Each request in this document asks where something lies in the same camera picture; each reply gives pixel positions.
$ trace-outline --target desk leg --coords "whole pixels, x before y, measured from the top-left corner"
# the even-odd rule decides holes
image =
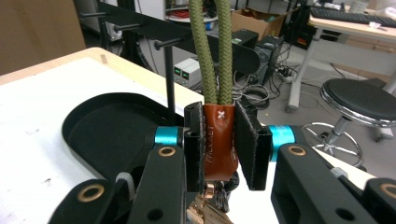
[[[390,81],[388,82],[387,85],[383,88],[384,91],[389,92],[390,94],[393,94],[393,92],[396,89],[396,72],[391,76]],[[392,139],[393,132],[392,129],[390,128],[378,128],[377,129],[377,138],[376,141],[380,141],[381,139]]]
[[[308,51],[305,54],[303,63],[300,66],[297,76],[293,78],[291,82],[291,90],[290,90],[290,97],[289,97],[289,104],[286,107],[286,112],[291,112],[293,110],[298,109],[299,102],[300,102],[300,89],[301,89],[301,80],[303,79],[303,75],[305,73],[306,67],[311,60],[312,53],[315,50],[315,46],[318,44],[320,40],[320,36],[323,33],[323,29],[318,28],[317,32],[315,33],[314,37],[312,38],[311,44],[309,45]]]

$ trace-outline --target gray floor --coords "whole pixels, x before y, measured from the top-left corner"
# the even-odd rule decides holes
[[[292,47],[288,65],[300,64],[305,50]],[[347,78],[363,79],[348,72],[341,72]],[[341,77],[328,63],[313,60],[304,74],[303,82],[320,87],[328,78]],[[285,108],[288,104],[290,84],[283,84],[280,88],[281,95],[270,101],[270,106],[259,112],[258,119],[264,124],[275,125],[305,125],[311,122],[326,122],[334,125],[340,118],[340,114],[329,107],[319,95],[316,87],[302,85],[300,94],[300,106],[298,110],[287,113]],[[351,123],[347,132],[351,134],[361,146],[363,151],[363,166],[368,173],[378,177],[396,179],[396,139],[383,139],[376,142],[377,133],[375,128]],[[348,141],[340,140],[345,147],[352,147]],[[354,162],[350,157],[340,155],[340,159]]]

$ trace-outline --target stool seat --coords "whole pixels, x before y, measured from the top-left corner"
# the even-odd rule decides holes
[[[396,97],[366,82],[331,79],[321,88],[322,98],[348,119],[371,126],[396,125]]]

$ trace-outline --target brown leather handle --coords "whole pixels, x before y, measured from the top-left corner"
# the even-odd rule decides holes
[[[234,114],[234,105],[204,105],[206,181],[229,181],[238,168],[233,147]]]

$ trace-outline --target chrome stool leg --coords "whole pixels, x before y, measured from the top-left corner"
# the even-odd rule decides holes
[[[344,117],[341,117],[335,126],[332,126],[331,124],[323,123],[323,122],[314,122],[310,124],[306,124],[303,126],[303,130],[306,130],[308,133],[310,133],[316,140],[320,142],[318,145],[311,146],[314,149],[317,150],[322,150],[324,152],[329,153],[331,156],[334,156],[334,151],[338,150],[340,152],[352,155],[357,158],[357,161],[354,162],[353,166],[355,167],[361,167],[363,163],[363,156],[362,156],[362,151],[361,147],[359,144],[356,142],[356,140],[348,133],[345,132],[345,128],[347,127],[349,123],[349,120],[345,119]],[[316,132],[314,132],[311,127],[313,126],[322,126],[326,128],[332,129],[329,132],[329,135],[321,135]],[[336,140],[340,138],[341,136],[345,136],[346,139],[348,139],[353,147],[355,148],[354,150],[346,149],[344,147],[339,147],[335,144]]]

